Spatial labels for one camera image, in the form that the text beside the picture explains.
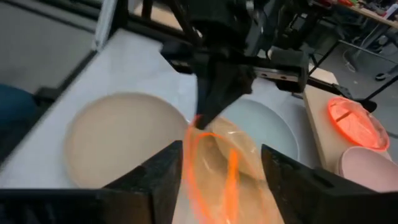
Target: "pink plate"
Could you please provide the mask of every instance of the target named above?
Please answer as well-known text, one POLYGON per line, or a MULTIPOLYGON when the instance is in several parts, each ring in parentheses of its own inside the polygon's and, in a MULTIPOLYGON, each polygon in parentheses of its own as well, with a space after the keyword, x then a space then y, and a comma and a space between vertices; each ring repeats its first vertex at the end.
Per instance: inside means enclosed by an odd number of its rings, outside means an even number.
POLYGON ((370 149, 351 147, 340 161, 340 175, 377 192, 398 191, 398 166, 370 149))

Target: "orange plate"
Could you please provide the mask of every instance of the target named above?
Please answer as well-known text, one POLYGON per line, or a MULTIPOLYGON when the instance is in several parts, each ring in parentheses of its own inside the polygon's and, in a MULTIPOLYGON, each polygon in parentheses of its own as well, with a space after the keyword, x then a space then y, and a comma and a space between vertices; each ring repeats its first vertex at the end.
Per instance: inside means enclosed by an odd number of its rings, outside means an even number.
POLYGON ((328 102, 328 115, 339 133, 353 144, 379 152, 390 146, 386 130, 359 103, 334 97, 328 102))

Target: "plate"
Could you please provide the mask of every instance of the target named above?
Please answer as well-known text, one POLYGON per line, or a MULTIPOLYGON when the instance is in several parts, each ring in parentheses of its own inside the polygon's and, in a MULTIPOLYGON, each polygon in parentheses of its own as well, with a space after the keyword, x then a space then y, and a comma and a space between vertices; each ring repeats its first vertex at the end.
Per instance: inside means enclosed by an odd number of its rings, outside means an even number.
POLYGON ((68 174, 79 187, 102 188, 182 140, 187 127, 177 109, 154 96, 106 96, 78 113, 68 130, 68 174))
POLYGON ((221 116, 232 121, 253 138, 261 151, 261 144, 299 159, 299 146, 292 130, 275 111, 256 101, 238 99, 221 116))
POLYGON ((338 165, 339 175, 377 192, 398 191, 398 166, 378 152, 351 147, 338 165))

